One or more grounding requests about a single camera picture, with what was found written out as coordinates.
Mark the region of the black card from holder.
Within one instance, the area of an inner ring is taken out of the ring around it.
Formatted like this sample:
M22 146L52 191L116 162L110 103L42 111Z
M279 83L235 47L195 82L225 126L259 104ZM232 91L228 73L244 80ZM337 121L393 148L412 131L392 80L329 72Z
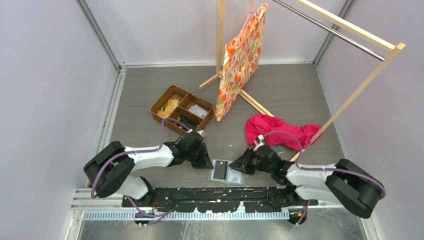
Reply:
M224 160L215 160L214 173L212 175L215 180L226 180L228 171L228 162Z

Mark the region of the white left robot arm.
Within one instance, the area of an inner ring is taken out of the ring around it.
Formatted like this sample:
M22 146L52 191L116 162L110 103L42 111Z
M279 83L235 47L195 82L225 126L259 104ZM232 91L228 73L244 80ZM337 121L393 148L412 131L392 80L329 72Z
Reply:
M128 196L141 207L153 202L152 187L137 170L173 167L189 162L194 169L213 169L204 141L204 131L190 131L176 141L155 147L127 147L120 141L109 143L83 167L91 182L91 198L107 198L113 194Z

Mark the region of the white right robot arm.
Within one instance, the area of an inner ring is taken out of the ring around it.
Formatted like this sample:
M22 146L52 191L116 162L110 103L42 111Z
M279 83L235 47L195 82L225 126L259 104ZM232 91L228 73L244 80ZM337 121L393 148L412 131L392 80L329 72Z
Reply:
M248 175L265 172L286 186L285 198L291 205L318 200L342 205L353 215L368 219L378 201L386 196L382 183L341 158L336 164L302 165L280 158L269 145L248 148L229 167Z

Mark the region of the black VIP cards in basket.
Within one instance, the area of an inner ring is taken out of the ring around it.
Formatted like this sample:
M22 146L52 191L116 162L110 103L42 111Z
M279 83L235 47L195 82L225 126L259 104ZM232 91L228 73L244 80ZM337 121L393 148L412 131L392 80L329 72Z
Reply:
M195 131L198 127L198 124L194 120L191 120L184 115L180 115L178 121L179 123L177 123L177 126L183 130L189 129Z

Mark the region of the white VIP cards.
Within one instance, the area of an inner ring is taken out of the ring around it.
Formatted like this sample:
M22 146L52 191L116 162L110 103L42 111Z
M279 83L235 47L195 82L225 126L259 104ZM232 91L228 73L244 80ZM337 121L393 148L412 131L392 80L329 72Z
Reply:
M190 106L188 111L201 119L205 119L209 113L208 110L203 109L197 104Z

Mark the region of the gold VIP cards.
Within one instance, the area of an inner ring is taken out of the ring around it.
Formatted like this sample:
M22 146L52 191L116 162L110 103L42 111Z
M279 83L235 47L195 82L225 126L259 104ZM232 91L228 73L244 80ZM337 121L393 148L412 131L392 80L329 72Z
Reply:
M162 119L168 118L173 113L173 111L178 107L178 105L179 105L178 99L169 99L166 105L160 110L158 110L156 114Z

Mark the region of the pink cloth garment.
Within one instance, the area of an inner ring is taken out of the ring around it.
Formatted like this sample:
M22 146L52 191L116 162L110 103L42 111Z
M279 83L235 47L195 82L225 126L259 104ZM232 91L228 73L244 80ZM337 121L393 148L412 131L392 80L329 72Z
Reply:
M245 137L247 144L253 146L255 139L263 135L270 146L284 145L288 148L300 151L308 145L313 136L321 129L319 124L305 124L297 126L285 122L282 118L256 114L251 116L245 123Z

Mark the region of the brown woven divided basket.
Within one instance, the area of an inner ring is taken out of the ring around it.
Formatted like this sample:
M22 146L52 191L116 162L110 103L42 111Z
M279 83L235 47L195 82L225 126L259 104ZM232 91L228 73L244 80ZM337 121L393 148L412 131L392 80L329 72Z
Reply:
M169 86L159 99L151 106L150 113L154 120L186 136L190 130L204 130L213 118L212 103L176 86Z

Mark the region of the floral orange paper bag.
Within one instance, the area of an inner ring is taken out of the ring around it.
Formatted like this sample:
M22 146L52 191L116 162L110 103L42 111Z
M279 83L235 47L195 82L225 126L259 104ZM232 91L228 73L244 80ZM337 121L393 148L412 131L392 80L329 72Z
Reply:
M259 67L268 3L262 3L225 47L214 118L221 121Z

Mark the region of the wooden clothes rack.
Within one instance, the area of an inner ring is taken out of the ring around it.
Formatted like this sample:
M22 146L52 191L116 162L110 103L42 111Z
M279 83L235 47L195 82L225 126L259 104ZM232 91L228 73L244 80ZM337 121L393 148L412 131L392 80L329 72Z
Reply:
M308 0L292 0L294 3L303 6L304 8L316 13L321 16L323 19L332 23L332 27L328 27L325 24L315 20L314 18L308 16L305 13L295 9L292 6L289 6L287 3L282 2L281 0L273 0L279 6L284 7L285 9L295 13L296 15L302 17L308 22L316 25L317 27L328 32L327 37L324 40L323 45L318 51L318 55L315 59L315 65L320 61L324 53L326 52L327 46L332 41L333 37L337 37L340 40L350 44L351 46L361 50L362 52L368 54L369 56L381 61L381 63L372 71L372 73L360 84L360 86L347 98L347 100L341 105L341 107L331 116L331 118L322 126L322 128L311 138L310 143L315 142L318 137L324 133L324 131L334 123L334 121L341 115L341 113L346 110L346 108L358 97L360 93L383 71L389 63L395 59L395 57L402 51L406 46L405 43L400 42L397 45L394 45L358 26L345 20L343 17L346 17L356 2L356 0L346 0L340 9L338 15L331 13L330 11L308 1ZM223 32L224 32L224 15L225 15L225 0L217 0L217 25L216 25L216 73L208 80L204 81L199 85L199 89L204 89L215 80L222 78L222 61L223 61ZM362 44L354 41L353 39L347 37L346 35L340 33L338 29L343 29L355 36L361 38L362 40L371 43L372 45L386 51L388 53L387 57L383 57L376 52L370 50L369 48L363 46ZM244 90L240 90L239 95L244 98L249 104L251 104L255 109L260 113L274 117L265 107L263 107L259 102L257 102L253 97L251 97Z

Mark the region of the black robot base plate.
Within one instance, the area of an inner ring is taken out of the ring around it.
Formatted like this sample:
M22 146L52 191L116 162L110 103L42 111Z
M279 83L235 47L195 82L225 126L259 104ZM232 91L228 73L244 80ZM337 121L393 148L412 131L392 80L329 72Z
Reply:
M235 212L244 207L246 213L279 212L290 206L304 207L306 201L292 187L157 187L141 200L134 200L141 208L178 213Z

